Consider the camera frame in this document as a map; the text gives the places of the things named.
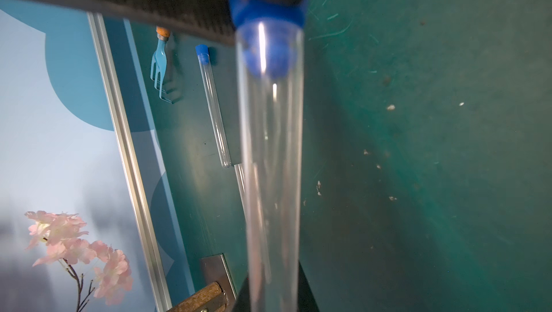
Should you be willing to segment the clear test tube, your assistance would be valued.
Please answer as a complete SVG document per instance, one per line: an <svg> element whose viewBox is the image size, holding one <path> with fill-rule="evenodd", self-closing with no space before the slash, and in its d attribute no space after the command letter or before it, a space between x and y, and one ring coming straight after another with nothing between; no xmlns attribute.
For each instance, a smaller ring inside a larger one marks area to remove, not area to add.
<svg viewBox="0 0 552 312"><path fill-rule="evenodd" d="M246 211L246 193L245 193L245 186L244 186L244 171L241 164L234 165L234 171L237 177L237 184L239 189L239 195L241 200L242 209L244 212L244 217L247 217L247 211Z"/></svg>
<svg viewBox="0 0 552 312"><path fill-rule="evenodd" d="M201 70L201 77L204 84L204 90L206 93L206 100L208 105L208 111L211 118L211 124L214 132L216 147L221 166L224 168L231 167L231 156L229 153L229 147L227 143L227 137L224 129L224 123L221 116L221 109L219 104L219 98L217 95L216 85L214 81L214 74L212 71L211 59L209 65L202 65L199 63Z"/></svg>

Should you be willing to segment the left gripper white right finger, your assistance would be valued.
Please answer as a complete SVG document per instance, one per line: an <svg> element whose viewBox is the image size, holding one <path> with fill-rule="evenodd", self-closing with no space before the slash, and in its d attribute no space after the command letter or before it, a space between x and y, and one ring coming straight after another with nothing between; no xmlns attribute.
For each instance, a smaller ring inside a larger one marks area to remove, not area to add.
<svg viewBox="0 0 552 312"><path fill-rule="evenodd" d="M298 266L298 309L297 312L319 312L318 304L310 288L303 266Z"/></svg>

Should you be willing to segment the clear test tube diagonal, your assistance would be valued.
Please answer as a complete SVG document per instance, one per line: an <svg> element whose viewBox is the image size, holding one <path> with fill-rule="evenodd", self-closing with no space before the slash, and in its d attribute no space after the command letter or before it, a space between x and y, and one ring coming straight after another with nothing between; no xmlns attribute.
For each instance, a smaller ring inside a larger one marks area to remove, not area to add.
<svg viewBox="0 0 552 312"><path fill-rule="evenodd" d="M238 68L250 303L253 311L298 307L304 34L280 79Z"/></svg>

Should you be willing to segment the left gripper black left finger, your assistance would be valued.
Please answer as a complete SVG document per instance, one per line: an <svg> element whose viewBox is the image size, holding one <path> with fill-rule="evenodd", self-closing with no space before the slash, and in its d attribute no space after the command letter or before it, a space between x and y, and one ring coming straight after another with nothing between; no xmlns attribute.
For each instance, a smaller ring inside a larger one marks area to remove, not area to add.
<svg viewBox="0 0 552 312"><path fill-rule="evenodd" d="M232 312L250 312L251 303L250 303L250 278L247 276L244 279L243 284L237 294L237 297L234 302L234 306L231 310Z"/></svg>

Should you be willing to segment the blue stopper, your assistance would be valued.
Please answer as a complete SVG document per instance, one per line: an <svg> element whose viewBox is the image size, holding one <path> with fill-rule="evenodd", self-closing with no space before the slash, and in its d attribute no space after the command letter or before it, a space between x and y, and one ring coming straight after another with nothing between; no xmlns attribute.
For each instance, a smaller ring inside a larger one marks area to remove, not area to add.
<svg viewBox="0 0 552 312"><path fill-rule="evenodd" d="M198 61L202 65L209 65L210 64L210 56L209 56L209 50L207 45L198 45L195 48L195 52L198 56Z"/></svg>
<svg viewBox="0 0 552 312"><path fill-rule="evenodd" d="M229 0L239 67L256 78L280 79L296 65L307 1L284 6L266 0Z"/></svg>

